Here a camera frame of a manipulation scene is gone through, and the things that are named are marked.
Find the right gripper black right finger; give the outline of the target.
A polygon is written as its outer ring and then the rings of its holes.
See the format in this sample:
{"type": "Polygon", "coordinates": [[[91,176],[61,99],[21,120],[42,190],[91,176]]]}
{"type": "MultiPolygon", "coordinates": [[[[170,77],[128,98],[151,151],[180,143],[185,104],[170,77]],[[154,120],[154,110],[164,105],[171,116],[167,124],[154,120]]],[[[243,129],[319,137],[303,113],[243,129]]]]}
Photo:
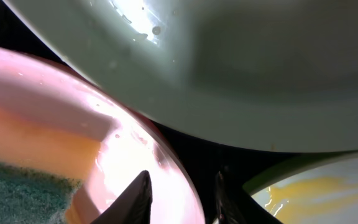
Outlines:
{"type": "Polygon", "coordinates": [[[218,223],[222,224],[282,224],[264,210],[227,172],[215,177],[215,201],[218,223]]]}

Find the green and yellow sponge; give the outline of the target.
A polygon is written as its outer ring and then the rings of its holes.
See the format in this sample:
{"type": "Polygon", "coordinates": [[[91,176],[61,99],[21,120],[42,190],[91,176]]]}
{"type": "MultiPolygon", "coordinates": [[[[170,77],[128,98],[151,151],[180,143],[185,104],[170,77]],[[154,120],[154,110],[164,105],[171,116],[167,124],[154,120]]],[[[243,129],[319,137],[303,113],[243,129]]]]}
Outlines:
{"type": "Polygon", "coordinates": [[[79,223],[73,196],[101,142],[0,109],[0,223],[79,223]]]}

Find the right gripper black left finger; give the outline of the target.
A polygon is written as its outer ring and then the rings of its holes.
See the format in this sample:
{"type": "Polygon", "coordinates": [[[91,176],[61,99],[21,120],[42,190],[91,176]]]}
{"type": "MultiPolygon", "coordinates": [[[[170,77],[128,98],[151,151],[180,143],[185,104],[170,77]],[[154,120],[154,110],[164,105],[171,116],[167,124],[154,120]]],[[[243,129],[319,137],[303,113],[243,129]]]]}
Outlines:
{"type": "Polygon", "coordinates": [[[152,182],[143,170],[91,224],[150,224],[152,182]]]}

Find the pink round plate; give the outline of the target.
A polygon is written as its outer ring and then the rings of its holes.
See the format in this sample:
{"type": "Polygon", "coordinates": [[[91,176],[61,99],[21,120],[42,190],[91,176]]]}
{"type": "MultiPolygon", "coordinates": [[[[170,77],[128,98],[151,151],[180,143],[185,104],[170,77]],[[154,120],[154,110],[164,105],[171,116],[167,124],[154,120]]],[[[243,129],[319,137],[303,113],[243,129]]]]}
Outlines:
{"type": "Polygon", "coordinates": [[[66,70],[0,48],[0,109],[101,142],[73,196],[79,223],[98,218],[143,170],[152,182],[150,223],[204,223],[195,186],[156,129],[66,70]]]}

